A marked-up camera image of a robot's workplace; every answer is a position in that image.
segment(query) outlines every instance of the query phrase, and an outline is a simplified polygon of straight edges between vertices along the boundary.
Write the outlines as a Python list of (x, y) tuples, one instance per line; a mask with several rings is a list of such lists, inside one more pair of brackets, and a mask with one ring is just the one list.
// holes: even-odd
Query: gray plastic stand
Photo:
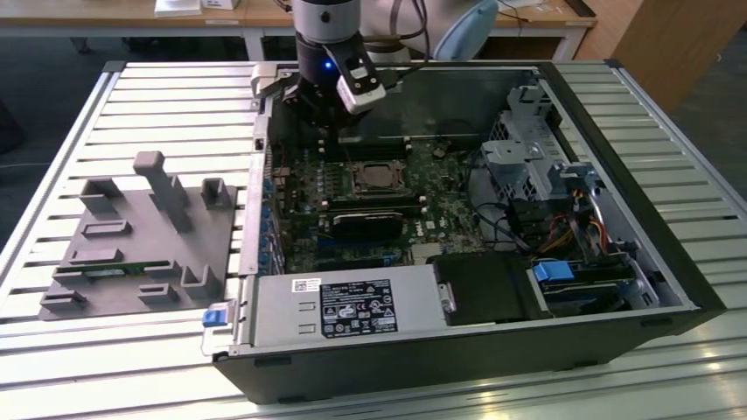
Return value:
[(206, 308), (223, 299), (238, 189), (223, 179), (183, 188), (160, 151), (138, 153), (152, 191), (90, 179), (88, 209), (42, 298), (40, 319)]

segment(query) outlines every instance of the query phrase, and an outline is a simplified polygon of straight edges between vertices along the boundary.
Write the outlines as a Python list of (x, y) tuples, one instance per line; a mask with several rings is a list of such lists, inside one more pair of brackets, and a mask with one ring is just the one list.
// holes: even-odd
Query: wooden desk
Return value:
[[(186, 17), (154, 15), (155, 0), (0, 0), (0, 37), (243, 37), (251, 60), (264, 60), (262, 38), (292, 36), (292, 17), (272, 0), (242, 0), (235, 10)], [(519, 9), (519, 29), (500, 15), (492, 37), (560, 38), (556, 60), (571, 60), (596, 19), (579, 17), (564, 0)]]
[(155, 0), (0, 0), (0, 37), (243, 37), (235, 10), (155, 17)]
[[(520, 34), (522, 38), (560, 38), (554, 60), (574, 59), (586, 31), (596, 24), (596, 18), (579, 17), (564, 0), (548, 0), (543, 6), (518, 9), (519, 17), (528, 20), (528, 22), (522, 22), (520, 28), (519, 21), (512, 17), (515, 11), (507, 10), (506, 13), (511, 16), (499, 15), (495, 29), (490, 35), (515, 38)], [(283, 12), (272, 0), (251, 0), (244, 22), (247, 34), (250, 34), (246, 36), (248, 57), (252, 60), (263, 60), (266, 55), (262, 38), (292, 36), (292, 17)]]
[(204, 9), (202, 15), (156, 18), (155, 0), (0, 0), (0, 25), (242, 26), (247, 7), (243, 0), (235, 10)]

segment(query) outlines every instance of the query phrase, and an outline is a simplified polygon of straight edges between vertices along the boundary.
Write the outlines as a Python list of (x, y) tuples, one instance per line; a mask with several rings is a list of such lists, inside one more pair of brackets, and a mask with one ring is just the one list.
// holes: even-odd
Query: circuit board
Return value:
[[(303, 151), (294, 162), (294, 170), (284, 172), (287, 177), (282, 181), (283, 223), (288, 232), (284, 236), (286, 272), (412, 265), (424, 263), (424, 258), (419, 257), (423, 252), (435, 255), (486, 249), (462, 190), (467, 152), (435, 152), (438, 144), (435, 139), (412, 141), (407, 158), (386, 162), (331, 163), (324, 162), (318, 153)], [(356, 173), (363, 170), (368, 170), (367, 182), (374, 185), (368, 191), (362, 191), (360, 182), (356, 183)], [(395, 173), (395, 181), (380, 177), (382, 172)], [(326, 234), (332, 215), (326, 212), (323, 203), (331, 196), (344, 202), (360, 198), (364, 193), (412, 195), (420, 198), (423, 205), (415, 214), (403, 212), (402, 234), (395, 240), (338, 243)], [(398, 211), (396, 208), (376, 210)]]

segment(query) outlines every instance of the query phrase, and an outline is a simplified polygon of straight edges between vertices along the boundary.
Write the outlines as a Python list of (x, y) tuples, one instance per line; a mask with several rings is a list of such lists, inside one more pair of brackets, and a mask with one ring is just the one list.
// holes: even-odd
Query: power supply label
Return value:
[(319, 293), (322, 334), (328, 339), (398, 331), (388, 279), (323, 284)]

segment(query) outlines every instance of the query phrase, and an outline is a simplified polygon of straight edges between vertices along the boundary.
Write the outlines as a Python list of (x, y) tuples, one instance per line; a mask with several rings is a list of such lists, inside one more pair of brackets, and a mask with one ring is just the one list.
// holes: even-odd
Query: metal workbench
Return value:
[[(624, 70), (596, 62), (559, 69), (730, 307), (722, 317), (608, 365), (262, 407), (202, 354), (202, 311), (42, 322), (39, 302), (84, 211), (76, 195), (86, 178), (111, 176), (122, 189), (146, 188), (131, 159), (160, 150), (184, 186), (207, 177), (247, 183), (252, 64), (132, 63), (102, 74), (0, 255), (0, 418), (746, 416), (745, 202)], [(583, 157), (570, 130), (566, 136)], [(228, 296), (246, 199), (239, 192)]]

